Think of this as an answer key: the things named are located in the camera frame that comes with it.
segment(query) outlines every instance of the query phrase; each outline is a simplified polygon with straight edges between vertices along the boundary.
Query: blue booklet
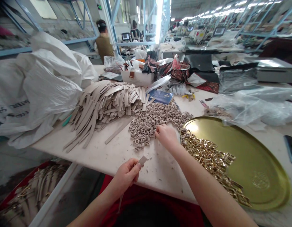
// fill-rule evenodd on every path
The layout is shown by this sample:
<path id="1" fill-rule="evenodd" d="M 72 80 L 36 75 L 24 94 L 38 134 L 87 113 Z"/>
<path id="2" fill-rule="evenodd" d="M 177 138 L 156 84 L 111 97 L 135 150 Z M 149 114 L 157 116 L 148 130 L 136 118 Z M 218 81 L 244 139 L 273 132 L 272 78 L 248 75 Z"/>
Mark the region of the blue booklet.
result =
<path id="1" fill-rule="evenodd" d="M 159 90 L 152 90 L 149 92 L 149 101 L 155 98 L 154 102 L 160 102 L 162 104 L 169 104 L 173 98 L 173 93 L 167 93 Z"/>

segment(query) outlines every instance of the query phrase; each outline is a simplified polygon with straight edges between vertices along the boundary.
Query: finger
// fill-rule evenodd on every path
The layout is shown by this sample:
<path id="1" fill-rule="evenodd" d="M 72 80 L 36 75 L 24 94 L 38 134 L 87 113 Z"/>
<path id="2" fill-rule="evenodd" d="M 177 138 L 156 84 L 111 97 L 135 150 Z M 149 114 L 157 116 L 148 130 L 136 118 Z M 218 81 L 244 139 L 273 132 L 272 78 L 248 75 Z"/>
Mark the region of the finger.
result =
<path id="1" fill-rule="evenodd" d="M 131 158 L 129 159 L 127 162 L 125 162 L 126 166 L 128 167 L 129 170 L 132 169 L 132 167 L 137 164 L 139 162 L 138 159 L 135 159 L 135 158 Z"/>
<path id="2" fill-rule="evenodd" d="M 127 173 L 127 175 L 130 176 L 131 180 L 133 180 L 135 178 L 135 176 L 140 172 L 140 169 L 142 168 L 142 165 L 140 163 L 137 163 L 132 170 L 130 170 L 129 173 Z"/>
<path id="3" fill-rule="evenodd" d="M 155 134 L 156 138 L 159 139 L 160 134 L 157 131 L 155 131 L 154 134 Z"/>
<path id="4" fill-rule="evenodd" d="M 139 179 L 139 175 L 140 175 L 140 173 L 138 173 L 138 174 L 134 177 L 133 181 L 134 181 L 135 183 L 136 183 L 137 180 Z"/>
<path id="5" fill-rule="evenodd" d="M 156 132 L 158 132 L 159 133 L 159 131 L 161 130 L 161 128 L 162 128 L 162 126 L 161 125 L 158 125 L 157 127 L 156 127 Z"/>

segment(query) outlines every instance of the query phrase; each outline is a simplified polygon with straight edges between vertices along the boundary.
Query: computer monitor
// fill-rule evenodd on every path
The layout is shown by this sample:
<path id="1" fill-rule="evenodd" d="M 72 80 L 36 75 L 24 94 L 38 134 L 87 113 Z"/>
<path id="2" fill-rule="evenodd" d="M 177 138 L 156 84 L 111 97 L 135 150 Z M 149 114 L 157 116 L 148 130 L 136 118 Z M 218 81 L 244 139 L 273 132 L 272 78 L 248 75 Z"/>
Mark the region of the computer monitor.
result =
<path id="1" fill-rule="evenodd" d="M 123 41 L 130 41 L 130 33 L 122 33 L 122 40 Z"/>
<path id="2" fill-rule="evenodd" d="M 216 27 L 214 32 L 213 32 L 212 37 L 222 36 L 225 33 L 225 30 L 226 30 L 226 27 L 224 27 L 224 26 Z"/>

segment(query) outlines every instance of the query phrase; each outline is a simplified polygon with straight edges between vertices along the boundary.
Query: pile of leather strips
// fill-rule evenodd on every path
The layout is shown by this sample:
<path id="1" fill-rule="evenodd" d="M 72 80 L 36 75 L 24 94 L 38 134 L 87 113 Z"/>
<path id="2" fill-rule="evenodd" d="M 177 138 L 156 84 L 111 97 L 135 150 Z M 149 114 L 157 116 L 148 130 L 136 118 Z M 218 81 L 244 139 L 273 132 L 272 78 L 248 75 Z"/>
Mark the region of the pile of leather strips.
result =
<path id="1" fill-rule="evenodd" d="M 146 106 L 153 101 L 146 98 L 144 87 L 134 84 L 112 83 L 108 80 L 91 84 L 84 90 L 69 121 L 72 123 L 71 131 L 76 130 L 76 137 L 64 146 L 66 153 L 87 138 L 83 146 L 86 148 L 95 130 L 102 130 L 123 115 L 131 116 L 146 110 Z"/>
<path id="2" fill-rule="evenodd" d="M 29 226 L 68 167 L 52 164 L 36 171 L 26 187 L 16 190 L 16 196 L 8 203 L 9 207 L 0 211 L 0 226 Z"/>
<path id="3" fill-rule="evenodd" d="M 226 170 L 235 160 L 233 155 L 216 150 L 216 144 L 196 138 L 185 128 L 180 132 L 180 140 L 189 154 L 215 177 L 238 203 L 252 207 L 249 198 L 243 195 L 243 187 L 227 176 Z"/>

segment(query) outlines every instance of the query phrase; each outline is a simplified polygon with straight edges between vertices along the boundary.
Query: ceiling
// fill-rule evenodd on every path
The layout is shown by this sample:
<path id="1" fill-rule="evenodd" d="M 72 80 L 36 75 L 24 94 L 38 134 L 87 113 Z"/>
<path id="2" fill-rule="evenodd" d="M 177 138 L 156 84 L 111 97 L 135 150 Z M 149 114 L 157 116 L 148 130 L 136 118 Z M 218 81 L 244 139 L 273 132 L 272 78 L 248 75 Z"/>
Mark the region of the ceiling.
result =
<path id="1" fill-rule="evenodd" d="M 184 17 L 193 17 L 219 6 L 226 6 L 235 0 L 172 0 L 171 18 L 181 20 Z"/>

